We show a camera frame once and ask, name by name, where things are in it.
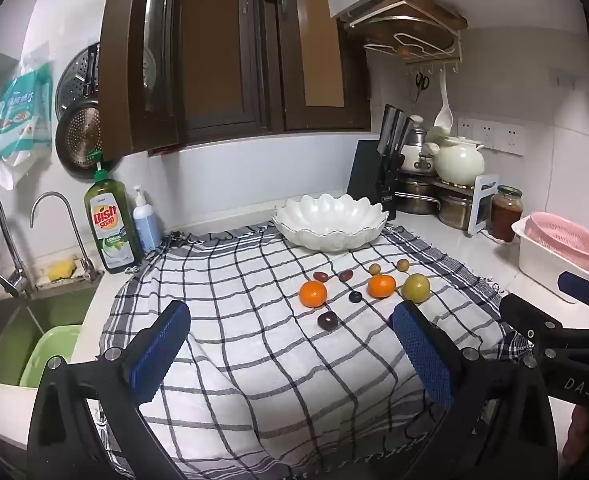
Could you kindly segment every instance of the sauce jar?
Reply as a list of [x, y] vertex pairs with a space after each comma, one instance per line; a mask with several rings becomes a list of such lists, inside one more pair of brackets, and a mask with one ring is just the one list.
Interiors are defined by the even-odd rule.
[[505, 242], [515, 237], [512, 224], [521, 218], [524, 205], [520, 190], [510, 186], [498, 186], [498, 193], [492, 197], [491, 235]]

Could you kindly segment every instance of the green bottle cap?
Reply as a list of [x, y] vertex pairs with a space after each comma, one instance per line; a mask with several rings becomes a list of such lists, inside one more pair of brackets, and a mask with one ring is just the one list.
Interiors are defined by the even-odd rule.
[[101, 150], [89, 153], [88, 158], [97, 161], [97, 171], [95, 171], [95, 182], [101, 182], [102, 180], [107, 179], [108, 171], [104, 170], [101, 167], [101, 159], [103, 158], [103, 153], [101, 152]]

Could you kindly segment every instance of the pot rack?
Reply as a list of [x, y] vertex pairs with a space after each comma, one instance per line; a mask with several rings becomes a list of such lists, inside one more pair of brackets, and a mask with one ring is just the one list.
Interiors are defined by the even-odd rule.
[[[452, 38], [451, 46], [440, 46], [430, 38], [411, 34], [408, 29], [417, 23], [434, 27], [437, 34], [433, 37]], [[380, 32], [385, 33], [385, 27], [393, 33], [384, 37]], [[434, 65], [444, 70], [452, 64], [454, 72], [459, 70], [463, 60], [460, 31], [467, 27], [463, 16], [434, 0], [384, 0], [346, 25], [348, 32], [365, 38], [365, 49], [401, 57], [417, 71], [429, 67], [430, 74], [434, 73]]]

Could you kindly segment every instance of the green lime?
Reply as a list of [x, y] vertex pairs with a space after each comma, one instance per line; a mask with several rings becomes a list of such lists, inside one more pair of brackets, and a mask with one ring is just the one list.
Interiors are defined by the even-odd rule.
[[404, 300], [423, 303], [430, 297], [430, 281], [423, 274], [412, 274], [401, 287]]

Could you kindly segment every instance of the white bowl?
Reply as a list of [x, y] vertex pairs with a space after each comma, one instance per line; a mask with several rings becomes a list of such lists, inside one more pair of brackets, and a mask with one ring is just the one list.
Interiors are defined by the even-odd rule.
[[381, 204], [350, 195], [334, 198], [323, 194], [289, 199], [277, 207], [272, 221], [287, 240], [313, 251], [356, 249], [377, 238], [388, 219]]

